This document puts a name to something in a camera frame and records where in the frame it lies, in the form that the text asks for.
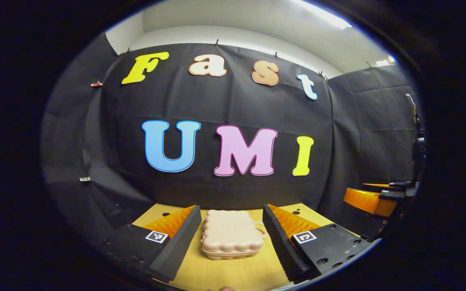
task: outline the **plastic lunch box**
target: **plastic lunch box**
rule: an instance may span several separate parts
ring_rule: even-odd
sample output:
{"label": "plastic lunch box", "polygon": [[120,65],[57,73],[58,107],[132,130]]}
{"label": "plastic lunch box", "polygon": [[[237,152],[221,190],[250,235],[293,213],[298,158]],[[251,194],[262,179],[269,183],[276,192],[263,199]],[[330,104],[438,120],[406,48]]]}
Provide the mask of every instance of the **plastic lunch box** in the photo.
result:
{"label": "plastic lunch box", "polygon": [[202,251],[210,259],[257,255],[267,232],[257,228],[247,211],[208,210],[203,224]]}

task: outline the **clip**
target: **clip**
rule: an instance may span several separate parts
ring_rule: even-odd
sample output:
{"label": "clip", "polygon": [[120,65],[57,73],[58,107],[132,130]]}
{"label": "clip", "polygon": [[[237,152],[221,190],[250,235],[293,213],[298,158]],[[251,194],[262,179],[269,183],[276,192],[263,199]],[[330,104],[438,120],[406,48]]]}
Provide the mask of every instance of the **clip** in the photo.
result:
{"label": "clip", "polygon": [[91,83],[91,87],[101,87],[103,85],[102,82],[96,81],[96,83]]}

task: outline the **yellow table surface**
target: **yellow table surface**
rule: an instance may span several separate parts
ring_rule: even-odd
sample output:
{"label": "yellow table surface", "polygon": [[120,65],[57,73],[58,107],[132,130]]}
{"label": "yellow table surface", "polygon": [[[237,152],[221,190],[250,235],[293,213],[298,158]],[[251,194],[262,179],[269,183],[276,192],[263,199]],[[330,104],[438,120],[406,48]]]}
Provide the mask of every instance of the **yellow table surface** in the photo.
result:
{"label": "yellow table surface", "polygon": [[[300,217],[319,226],[332,223],[302,203],[282,206],[289,212],[299,209]],[[162,218],[163,213],[174,213],[180,207],[155,204],[141,215],[133,225],[144,226]],[[254,221],[262,221],[262,209],[246,210]],[[201,210],[204,221],[207,210]],[[264,240],[264,247],[253,257],[234,259],[209,259],[201,250],[202,224],[196,231],[181,263],[177,276],[169,285],[188,291],[206,291],[229,286],[237,291],[268,291],[290,284],[278,260],[270,237]]]}

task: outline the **white wall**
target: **white wall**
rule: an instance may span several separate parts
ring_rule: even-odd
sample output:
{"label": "white wall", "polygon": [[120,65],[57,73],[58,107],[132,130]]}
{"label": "white wall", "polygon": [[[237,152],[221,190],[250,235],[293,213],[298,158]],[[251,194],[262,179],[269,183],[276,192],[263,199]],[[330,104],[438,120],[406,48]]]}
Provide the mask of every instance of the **white wall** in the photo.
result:
{"label": "white wall", "polygon": [[185,44],[185,43],[205,43],[215,44],[219,39],[219,44],[228,46],[238,46],[240,48],[252,49],[274,55],[278,52],[278,57],[291,61],[295,64],[309,68],[315,72],[323,72],[329,78],[342,74],[326,61],[316,57],[310,52],[299,48],[291,43],[283,41],[269,35],[243,30],[240,28],[212,26],[212,25],[194,25],[165,28],[162,30],[151,31],[140,34],[130,44],[125,45],[126,39],[130,38],[130,32],[119,33],[119,30],[127,29],[126,27],[115,27],[107,32],[107,39],[111,46],[118,53],[124,52],[128,47],[131,50],[148,48],[151,46],[160,46],[163,44]]}
{"label": "white wall", "polygon": [[105,32],[107,40],[117,54],[126,52],[132,42],[143,33],[143,11],[124,19]]}

